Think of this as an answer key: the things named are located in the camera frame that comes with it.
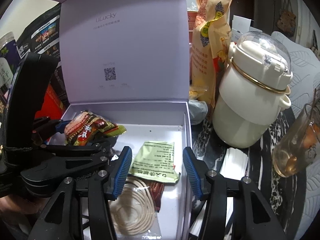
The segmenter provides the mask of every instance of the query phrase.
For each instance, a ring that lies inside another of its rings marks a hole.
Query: metal screw
[[[100,177],[104,177],[104,176],[107,175],[107,171],[105,171],[105,170],[99,171],[99,172],[98,172],[98,175],[99,175]]]
[[[69,183],[72,182],[72,178],[71,178],[71,177],[66,177],[66,178],[63,180],[63,182],[64,182],[65,184],[69,184]]]
[[[214,176],[217,176],[217,172],[214,171],[214,170],[209,170],[209,171],[208,171],[208,175],[209,175],[210,177],[214,177]]]
[[[246,184],[249,184],[251,182],[251,179],[249,177],[243,177],[242,181]]]

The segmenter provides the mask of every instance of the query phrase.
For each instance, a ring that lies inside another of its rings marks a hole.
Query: plastic container
[[[301,113],[272,152],[272,163],[281,177],[292,176],[311,164],[320,147],[320,112],[305,104]]]
[[[0,90],[5,99],[19,62],[17,44],[13,33],[9,32],[0,38]]]
[[[291,82],[287,49],[271,36],[248,32],[233,42],[229,66],[219,87],[212,123],[217,135],[237,148],[253,145],[291,101],[285,94]]]

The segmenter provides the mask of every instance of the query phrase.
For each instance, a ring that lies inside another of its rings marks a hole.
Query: green paper packet
[[[129,173],[163,183],[176,183],[179,175],[173,167],[174,143],[147,141],[131,163]]]

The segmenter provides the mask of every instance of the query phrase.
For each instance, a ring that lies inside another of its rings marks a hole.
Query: human hand
[[[23,215],[35,214],[45,206],[45,199],[39,198],[34,202],[18,195],[10,194],[0,198],[0,214],[19,213]]]

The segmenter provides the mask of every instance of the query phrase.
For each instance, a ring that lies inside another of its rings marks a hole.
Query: cable
[[[127,178],[122,194],[116,201],[109,201],[109,205],[114,227],[123,235],[144,233],[153,224],[155,218],[153,199],[149,187],[140,179]],[[120,210],[123,210],[127,217],[131,215],[132,210],[135,210],[137,218],[128,222],[124,220]]]

